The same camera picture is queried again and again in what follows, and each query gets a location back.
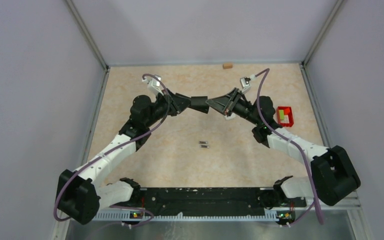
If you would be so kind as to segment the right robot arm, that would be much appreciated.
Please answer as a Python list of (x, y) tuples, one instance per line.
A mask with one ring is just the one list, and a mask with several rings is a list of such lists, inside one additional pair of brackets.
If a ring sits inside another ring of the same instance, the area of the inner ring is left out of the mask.
[(361, 186), (361, 180), (347, 151), (336, 145), (327, 147), (311, 143), (274, 120), (275, 108), (268, 96), (247, 101), (237, 88), (206, 100), (206, 104), (225, 117), (236, 115), (254, 124), (252, 134), (264, 146), (278, 150), (309, 169), (308, 177), (287, 176), (278, 180), (273, 200), (287, 206), (294, 198), (313, 198), (334, 206)]

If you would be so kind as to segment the black remote control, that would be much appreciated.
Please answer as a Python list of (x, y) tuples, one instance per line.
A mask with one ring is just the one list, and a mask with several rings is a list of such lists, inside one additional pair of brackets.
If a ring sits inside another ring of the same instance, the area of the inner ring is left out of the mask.
[(210, 107), (207, 104), (207, 100), (207, 96), (191, 96), (189, 108), (204, 114), (208, 114)]

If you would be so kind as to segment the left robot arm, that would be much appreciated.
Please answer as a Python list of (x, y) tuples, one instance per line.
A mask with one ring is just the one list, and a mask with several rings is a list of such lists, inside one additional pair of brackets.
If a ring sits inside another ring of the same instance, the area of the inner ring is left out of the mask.
[(63, 171), (58, 179), (54, 218), (62, 222), (57, 211), (85, 225), (96, 214), (112, 205), (124, 202), (134, 207), (140, 202), (137, 183), (119, 180), (102, 186), (105, 178), (128, 156), (136, 153), (167, 118), (176, 116), (190, 107), (191, 97), (167, 91), (159, 93), (155, 101), (147, 95), (139, 95), (132, 101), (130, 116), (114, 139), (94, 159), (76, 170)]

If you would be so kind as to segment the white remote control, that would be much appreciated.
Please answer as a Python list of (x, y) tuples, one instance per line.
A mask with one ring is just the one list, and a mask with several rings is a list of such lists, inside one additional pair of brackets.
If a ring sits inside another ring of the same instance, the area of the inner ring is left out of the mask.
[(230, 115), (227, 114), (227, 115), (224, 115), (223, 117), (226, 121), (230, 121), (230, 120), (233, 120), (236, 117), (236, 115), (234, 113), (231, 113)]

